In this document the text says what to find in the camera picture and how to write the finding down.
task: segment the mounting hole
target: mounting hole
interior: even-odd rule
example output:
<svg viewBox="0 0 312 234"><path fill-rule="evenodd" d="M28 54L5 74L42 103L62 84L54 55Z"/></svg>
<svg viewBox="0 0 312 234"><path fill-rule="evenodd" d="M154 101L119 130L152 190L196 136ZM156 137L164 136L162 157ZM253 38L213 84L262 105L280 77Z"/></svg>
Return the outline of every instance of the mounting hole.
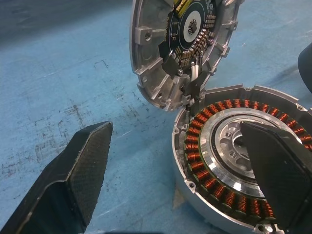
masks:
<svg viewBox="0 0 312 234"><path fill-rule="evenodd" d="M152 37L152 35L151 35L150 32L147 32L147 33L145 34L145 40L146 40L146 41L149 41L149 40L151 39L151 37Z"/></svg>
<svg viewBox="0 0 312 234"><path fill-rule="evenodd" d="M236 158L237 157L237 154L235 153L235 152L230 152L230 156L232 157L232 158Z"/></svg>
<svg viewBox="0 0 312 234"><path fill-rule="evenodd" d="M226 133L225 133L225 136L226 136L226 137L231 137L231 136L232 136L232 133L226 132Z"/></svg>
<svg viewBox="0 0 312 234"><path fill-rule="evenodd" d="M264 232L264 231L265 231L265 227L262 226L262 225L259 225L259 226L258 226L258 229L259 229L259 231L261 231L261 232Z"/></svg>

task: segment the disassembled motor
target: disassembled motor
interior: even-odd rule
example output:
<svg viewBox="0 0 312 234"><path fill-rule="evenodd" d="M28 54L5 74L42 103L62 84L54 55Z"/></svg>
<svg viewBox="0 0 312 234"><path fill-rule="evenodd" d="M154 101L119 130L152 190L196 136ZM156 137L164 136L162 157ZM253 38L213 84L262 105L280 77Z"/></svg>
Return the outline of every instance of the disassembled motor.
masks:
<svg viewBox="0 0 312 234"><path fill-rule="evenodd" d="M312 111L297 101L261 86L233 86L206 91L179 112L172 135L177 184L209 222L229 233L278 233L272 208L255 180L240 123L288 131L312 151Z"/></svg>
<svg viewBox="0 0 312 234"><path fill-rule="evenodd" d="M312 110L282 92L205 91L229 52L242 0L134 0L131 62L154 106L181 110L172 134L176 181L207 221L229 233L284 233L261 191L241 122L285 130L312 151Z"/></svg>

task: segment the screw hole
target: screw hole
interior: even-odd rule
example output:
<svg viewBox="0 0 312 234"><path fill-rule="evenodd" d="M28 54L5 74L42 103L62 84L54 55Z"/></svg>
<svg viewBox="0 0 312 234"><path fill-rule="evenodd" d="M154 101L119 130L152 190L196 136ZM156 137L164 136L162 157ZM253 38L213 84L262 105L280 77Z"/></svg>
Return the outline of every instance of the screw hole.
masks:
<svg viewBox="0 0 312 234"><path fill-rule="evenodd" d="M226 133L225 133L225 136L226 136L226 137L231 137L231 136L232 136L232 133L226 132Z"/></svg>
<svg viewBox="0 0 312 234"><path fill-rule="evenodd" d="M147 33L145 34L145 40L146 40L146 41L149 41L149 40L151 39L151 37L152 37L152 35L151 35L150 32L147 32Z"/></svg>
<svg viewBox="0 0 312 234"><path fill-rule="evenodd" d="M258 226L259 231L264 232L265 228L262 225Z"/></svg>

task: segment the bolt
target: bolt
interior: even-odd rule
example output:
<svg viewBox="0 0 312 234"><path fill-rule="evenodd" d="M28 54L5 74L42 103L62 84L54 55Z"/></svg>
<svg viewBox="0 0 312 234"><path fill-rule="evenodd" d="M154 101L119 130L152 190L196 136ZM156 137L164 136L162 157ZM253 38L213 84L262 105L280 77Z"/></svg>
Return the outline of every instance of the bolt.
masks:
<svg viewBox="0 0 312 234"><path fill-rule="evenodd" d="M177 74L179 75L179 76L181 76L181 75L183 75L183 70L182 69L179 69L178 71L177 71Z"/></svg>

